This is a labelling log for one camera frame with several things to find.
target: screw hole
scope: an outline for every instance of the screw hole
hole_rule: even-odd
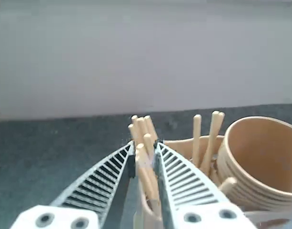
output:
[[[44,228],[52,223],[54,215],[51,213],[45,213],[40,215],[36,220],[36,225],[39,228]]]
[[[226,209],[221,210],[221,211],[219,212],[219,215],[220,215],[220,217],[223,218],[223,219],[234,219],[234,218],[237,217],[236,213],[234,213],[234,212],[231,211],[231,210],[226,210]]]
[[[41,222],[45,223],[45,222],[47,222],[49,219],[50,219],[49,215],[45,215],[45,216],[42,216],[42,218],[41,218],[40,220],[41,220]]]
[[[187,213],[184,216],[184,220],[189,223],[197,223],[201,221],[201,217],[195,213]]]
[[[78,218],[71,224],[72,229],[85,229],[88,227],[89,220],[87,218]]]

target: white wall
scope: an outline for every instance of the white wall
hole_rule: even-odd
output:
[[[292,4],[0,8],[0,118],[270,103],[292,103]]]

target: gray carpet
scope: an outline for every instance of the gray carpet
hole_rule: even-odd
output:
[[[226,113],[221,129],[235,120],[263,115],[292,124],[292,104],[218,108]],[[192,118],[202,115],[202,134],[208,134],[215,109],[150,113],[160,138],[192,136]],[[0,123],[0,229],[34,205],[49,204],[79,175],[130,139],[132,114]],[[137,180],[132,180],[121,223],[132,228]]]

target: stacked paper cups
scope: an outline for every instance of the stacked paper cups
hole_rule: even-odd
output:
[[[218,152],[218,177],[235,177],[228,198],[247,210],[292,210],[292,125],[246,117],[226,131]]]

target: wooden dowel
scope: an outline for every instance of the wooden dowel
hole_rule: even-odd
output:
[[[192,146],[192,163],[198,168],[200,163],[199,147],[201,136],[201,115],[193,117],[193,146]]]
[[[138,124],[138,127],[139,127],[139,133],[141,135],[141,138],[143,138],[143,136],[145,134],[148,134],[148,129],[147,129],[147,125],[146,125],[146,122],[145,122],[145,119],[143,117],[140,117],[137,119],[137,124]]]
[[[207,176],[211,167],[211,159],[213,155],[215,141],[220,130],[219,121],[219,111],[214,111],[211,115],[211,126],[209,130],[208,145],[200,167],[200,170]]]
[[[222,193],[227,194],[236,184],[237,179],[234,177],[229,177],[219,186],[219,190]]]
[[[151,135],[145,134],[143,139],[144,139],[144,145],[146,146],[149,159],[150,161],[152,161],[153,155],[154,155],[154,147],[153,147]]]
[[[138,123],[137,123],[137,115],[133,115],[131,120],[132,120],[132,123],[133,123],[133,126],[134,126],[134,129],[135,129],[135,133],[137,134],[137,138],[136,138],[136,146],[140,143],[142,143],[142,136],[140,134],[140,128],[138,126]]]
[[[154,124],[152,122],[150,115],[145,116],[145,121],[146,121],[146,125],[148,128],[149,134],[151,135],[152,141],[154,143],[154,141],[156,141],[158,137],[157,137],[155,127],[154,127]]]
[[[161,214],[160,208],[160,196],[159,196],[159,187],[157,183],[157,178],[155,173],[150,165],[148,155],[144,144],[138,144],[136,149],[136,157],[138,158],[138,170],[141,176],[147,177],[143,178],[142,183],[149,200],[151,201],[152,210],[155,215],[159,216]]]
[[[131,138],[134,141],[135,146],[137,146],[139,143],[138,143],[138,134],[137,134],[136,128],[133,124],[128,125],[128,128],[131,133]]]

